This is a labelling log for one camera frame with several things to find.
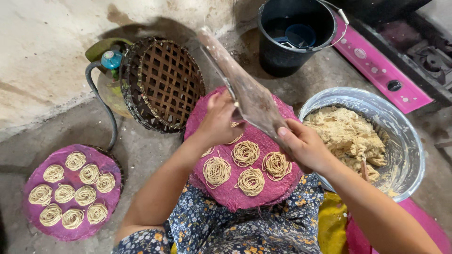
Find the blue plastic scoop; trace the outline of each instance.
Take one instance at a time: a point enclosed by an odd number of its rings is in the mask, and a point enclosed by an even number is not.
[[[308,48],[314,45],[316,39],[315,31],[303,24],[294,24],[286,29],[285,37],[273,38],[276,42],[296,48]]]

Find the bucket handle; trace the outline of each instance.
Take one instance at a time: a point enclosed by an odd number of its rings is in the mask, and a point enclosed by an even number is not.
[[[331,5],[331,6],[333,6],[334,8],[336,8],[336,9],[338,10],[338,12],[339,12],[339,15],[341,16],[341,18],[342,18],[342,19],[344,20],[344,22],[345,22],[345,30],[344,30],[344,32],[342,33],[342,36],[341,36],[336,42],[334,42],[333,44],[328,45],[328,46],[326,46],[326,47],[324,47],[324,48],[332,47],[332,46],[334,46],[336,43],[338,43],[340,40],[342,40],[342,38],[344,38],[345,33],[347,32],[348,24],[349,24],[350,22],[348,21],[347,17],[346,17],[345,14],[344,14],[344,11],[343,11],[341,8],[339,8],[339,7],[337,7],[336,5],[334,5],[334,4],[330,3],[330,2],[327,2],[327,1],[325,1],[325,0],[317,0],[317,1],[318,1],[318,2],[321,2],[321,3],[325,3],[325,4],[328,4],[328,5]]]

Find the woman's left hand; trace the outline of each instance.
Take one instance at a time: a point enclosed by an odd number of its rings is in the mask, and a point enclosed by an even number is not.
[[[207,104],[207,114],[193,136],[202,142],[205,149],[233,141],[246,128],[242,122],[231,127],[231,117],[235,110],[231,95],[227,90],[214,94]]]

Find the pink cloth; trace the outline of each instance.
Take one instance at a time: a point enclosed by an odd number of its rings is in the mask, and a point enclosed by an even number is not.
[[[190,118],[187,121],[186,131],[184,138],[187,139],[190,137],[198,128],[200,122],[204,118],[207,113],[207,102],[209,98],[218,92],[226,89],[224,86],[219,87],[213,92],[209,93],[205,97],[201,98],[192,113],[190,114]],[[298,121],[298,118],[294,115],[291,108],[289,108],[284,102],[282,102],[278,97],[273,95],[273,99],[279,107],[279,112],[284,118],[292,118]],[[280,181],[272,181],[268,178],[267,174],[264,173],[265,185],[263,191],[255,196],[249,197],[243,194],[243,192],[239,188],[234,188],[234,185],[237,183],[237,179],[241,172],[248,169],[241,168],[237,166],[231,156],[231,151],[234,146],[241,142],[249,140],[259,145],[260,155],[257,161],[252,165],[255,169],[261,169],[262,160],[264,156],[272,151],[278,151],[278,145],[273,142],[268,136],[263,134],[260,130],[256,129],[253,126],[248,126],[245,129],[243,137],[232,145],[221,145],[216,146],[214,152],[210,155],[201,158],[201,160],[196,164],[192,175],[190,176],[190,182],[193,186],[200,188],[205,194],[212,196],[218,203],[227,207],[231,212],[237,211],[237,209],[247,209],[262,205],[270,205],[281,202],[283,199],[287,198],[290,193],[293,192],[295,187],[298,184],[302,176],[302,171],[298,168],[298,166],[293,163],[292,164],[292,172],[284,177],[284,179]],[[202,168],[206,160],[218,156],[218,152],[220,152],[220,156],[229,162],[231,165],[231,177],[228,181],[218,186],[216,189],[206,188],[205,186],[205,178],[202,174]]]
[[[90,225],[86,217],[89,205],[80,206],[75,201],[74,198],[67,203],[61,204],[56,202],[54,198],[55,191],[58,188],[59,183],[71,185],[72,187],[74,187],[75,190],[78,190],[79,188],[85,185],[80,180],[79,177],[80,169],[77,171],[72,171],[65,166],[67,156],[74,151],[82,152],[86,156],[86,163],[84,165],[87,165],[89,163],[96,164],[99,167],[99,171],[101,173],[103,174],[112,173],[116,180],[115,187],[113,188],[112,191],[108,193],[101,193],[97,190],[95,184],[91,185],[91,187],[93,187],[96,190],[96,200],[94,203],[105,204],[105,206],[108,209],[107,218],[105,218],[104,221],[96,225]],[[42,177],[46,168],[52,164],[57,164],[64,168],[63,174],[64,178],[60,181],[57,181],[56,183],[46,182]],[[71,230],[66,229],[61,224],[61,220],[57,222],[55,225],[50,227],[46,227],[41,224],[41,222],[39,221],[39,215],[41,214],[45,207],[41,205],[31,204],[28,201],[28,196],[31,190],[40,184],[47,184],[52,188],[51,203],[56,203],[61,208],[63,213],[69,210],[70,208],[84,210],[85,217],[83,219],[83,222],[80,224],[78,228]],[[52,153],[37,169],[35,169],[33,174],[28,179],[28,182],[24,186],[22,207],[28,221],[31,224],[33,224],[36,228],[38,228],[42,233],[46,235],[52,235],[53,237],[60,241],[83,240],[94,235],[97,231],[99,231],[102,225],[104,225],[110,219],[110,216],[115,210],[116,204],[118,203],[120,191],[121,191],[121,171],[119,170],[118,166],[116,165],[113,159],[101,154],[92,147],[84,145],[71,145],[61,148],[60,150]]]
[[[444,233],[444,231],[432,217],[430,217],[419,206],[417,206],[416,203],[411,200],[411,198],[407,198],[404,201],[401,201],[399,205],[419,222],[419,224],[433,239],[436,246],[438,246],[442,253],[452,253],[451,244],[449,242],[449,239],[447,238],[446,233]],[[377,254],[378,252],[371,247],[369,241],[358,228],[358,225],[355,223],[354,219],[351,216],[349,216],[349,218],[350,221],[345,231],[349,253]]]

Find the hand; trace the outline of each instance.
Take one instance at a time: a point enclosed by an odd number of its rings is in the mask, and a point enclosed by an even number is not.
[[[306,167],[324,176],[334,164],[340,163],[314,129],[293,119],[286,119],[286,123],[293,133],[280,127],[278,135],[292,149],[295,158]]]
[[[240,136],[246,128],[242,122],[234,128],[231,127],[231,117],[235,110],[231,95],[226,90],[210,97],[207,104],[207,114],[195,132],[205,149],[233,141]]]

